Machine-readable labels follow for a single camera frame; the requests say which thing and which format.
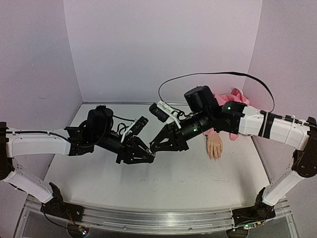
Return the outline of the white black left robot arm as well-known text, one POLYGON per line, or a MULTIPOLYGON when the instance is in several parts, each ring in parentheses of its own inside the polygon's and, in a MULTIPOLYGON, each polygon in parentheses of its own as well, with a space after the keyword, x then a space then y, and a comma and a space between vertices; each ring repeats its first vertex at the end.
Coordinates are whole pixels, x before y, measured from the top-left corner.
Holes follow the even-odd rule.
POLYGON ((112 130, 113 111, 99 105, 88 112, 78 127, 57 131, 17 130, 0 123, 0 179, 26 192, 42 204, 41 212, 73 223, 81 222, 84 208, 65 202, 60 189, 27 172, 15 160, 17 156, 59 154, 82 156, 93 153, 96 146, 117 155, 116 162, 125 164, 152 163, 155 155, 138 137, 148 119, 132 121, 123 134, 112 130))

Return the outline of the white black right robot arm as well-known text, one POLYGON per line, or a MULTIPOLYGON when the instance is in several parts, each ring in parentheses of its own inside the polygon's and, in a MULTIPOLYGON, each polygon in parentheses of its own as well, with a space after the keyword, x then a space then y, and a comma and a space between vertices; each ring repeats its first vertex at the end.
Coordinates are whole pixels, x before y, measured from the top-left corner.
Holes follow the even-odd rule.
POLYGON ((275 217, 275 204, 300 181, 317 174, 317 122, 310 117, 299 120, 228 101, 219 105, 210 88, 196 87, 184 95, 192 114, 179 120, 174 109, 163 101, 150 106, 150 112, 164 127, 150 143, 151 152, 185 151, 188 140, 213 129, 231 134, 258 136, 294 148, 293 163, 279 178, 264 187, 255 204, 234 209, 235 227, 263 222, 275 217))

